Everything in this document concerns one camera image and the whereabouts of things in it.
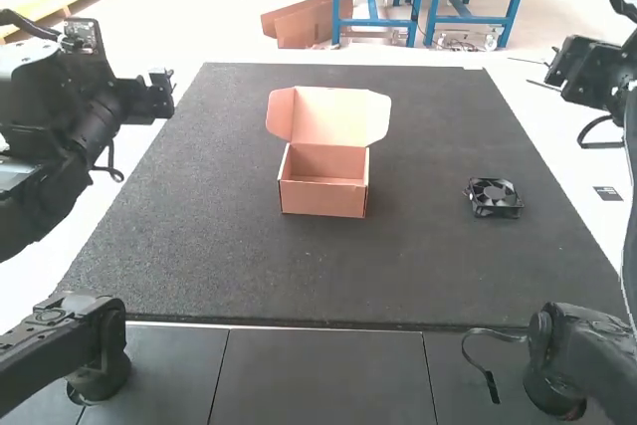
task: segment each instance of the black fan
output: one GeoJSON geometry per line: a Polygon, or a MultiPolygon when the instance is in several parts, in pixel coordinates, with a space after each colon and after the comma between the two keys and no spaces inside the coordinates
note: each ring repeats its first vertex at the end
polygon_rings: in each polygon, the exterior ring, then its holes
{"type": "Polygon", "coordinates": [[[518,219],[525,205],[511,181],[496,178],[470,178],[467,196],[478,218],[500,216],[518,219]]]}

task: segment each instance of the open cardboard box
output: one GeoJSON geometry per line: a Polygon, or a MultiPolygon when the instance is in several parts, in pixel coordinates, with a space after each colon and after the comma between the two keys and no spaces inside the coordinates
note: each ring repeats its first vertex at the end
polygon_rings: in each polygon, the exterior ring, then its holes
{"type": "Polygon", "coordinates": [[[279,170],[281,211],[363,218],[369,148],[389,128],[391,99],[369,90],[274,90],[266,128],[288,141],[279,170]]]}
{"type": "MultiPolygon", "coordinates": [[[[341,19],[351,19],[353,0],[339,0],[341,19]]],[[[332,0],[304,0],[261,16],[263,33],[280,49],[307,49],[331,39],[332,0]]]]}

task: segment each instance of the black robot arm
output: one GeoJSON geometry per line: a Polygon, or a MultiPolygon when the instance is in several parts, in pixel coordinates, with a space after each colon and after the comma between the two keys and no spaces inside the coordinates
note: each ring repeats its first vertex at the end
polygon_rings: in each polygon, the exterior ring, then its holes
{"type": "Polygon", "coordinates": [[[111,398],[130,373],[125,346],[119,299],[63,294],[38,304],[0,335],[0,418],[61,377],[74,400],[111,398]]]}
{"type": "MultiPolygon", "coordinates": [[[[36,38],[0,47],[0,262],[44,238],[92,183],[91,171],[122,180],[113,139],[123,124],[151,124],[174,114],[172,72],[117,78],[100,25],[71,18],[60,33],[10,10],[36,38]],[[96,161],[109,149],[108,165],[96,161]]],[[[108,296],[62,294],[0,335],[0,417],[32,394],[67,379],[72,400],[106,400],[125,384],[125,309],[108,296]]]]}
{"type": "MultiPolygon", "coordinates": [[[[610,0],[637,22],[637,9],[610,0]]],[[[637,171],[637,31],[622,45],[573,36],[564,42],[545,81],[568,102],[603,109],[624,128],[631,177],[637,171]]],[[[531,318],[531,360],[524,386],[542,411],[576,420],[594,399],[617,425],[637,417],[637,183],[624,243],[621,285],[630,324],[597,311],[548,303],[531,318]]]]}
{"type": "Polygon", "coordinates": [[[65,32],[0,11],[37,37],[0,47],[0,262],[40,241],[105,170],[117,181],[113,139],[123,124],[174,114],[172,72],[118,79],[106,59],[99,23],[70,18],[65,32]],[[109,149],[108,165],[96,161],[109,149]]]}

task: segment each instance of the sticker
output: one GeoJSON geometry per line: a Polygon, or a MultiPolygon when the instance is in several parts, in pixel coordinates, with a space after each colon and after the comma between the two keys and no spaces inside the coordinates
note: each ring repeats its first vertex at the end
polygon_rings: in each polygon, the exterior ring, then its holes
{"type": "Polygon", "coordinates": [[[604,201],[623,201],[622,197],[612,186],[593,186],[597,194],[604,201]]]}

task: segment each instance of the concrete floor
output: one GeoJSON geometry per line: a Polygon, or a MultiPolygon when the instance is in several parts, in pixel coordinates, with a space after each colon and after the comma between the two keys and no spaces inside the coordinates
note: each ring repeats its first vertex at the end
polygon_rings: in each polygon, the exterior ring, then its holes
{"type": "MultiPolygon", "coordinates": [[[[550,59],[550,47],[573,33],[622,42],[634,26],[614,14],[607,0],[523,0],[510,47],[491,54],[426,51],[421,36],[418,49],[376,41],[356,42],[339,51],[280,51],[276,41],[262,34],[260,14],[296,1],[300,0],[99,0],[80,7],[82,16],[100,20],[108,57],[119,76],[135,76],[155,66],[172,68],[177,100],[203,61],[486,68],[600,247],[619,268],[632,196],[623,151],[580,150],[574,139],[598,113],[568,105],[555,92],[528,84],[526,79],[541,80],[543,66],[509,60],[550,59]],[[599,185],[614,186],[625,202],[600,201],[592,190],[599,185]]],[[[471,8],[476,14],[501,13],[507,2],[472,0],[471,8]]],[[[385,15],[401,16],[404,10],[389,9],[385,15]]],[[[355,15],[365,14],[365,6],[359,5],[355,15]]],[[[425,17],[423,11],[421,25],[425,17]]],[[[116,140],[116,166],[131,173],[160,128],[160,122],[123,128],[116,140]]],[[[615,138],[619,132],[609,127],[596,134],[597,139],[615,138]]],[[[53,233],[0,266],[0,330],[14,325],[54,289],[106,213],[120,185],[107,175],[97,174],[95,181],[53,233]]]]}

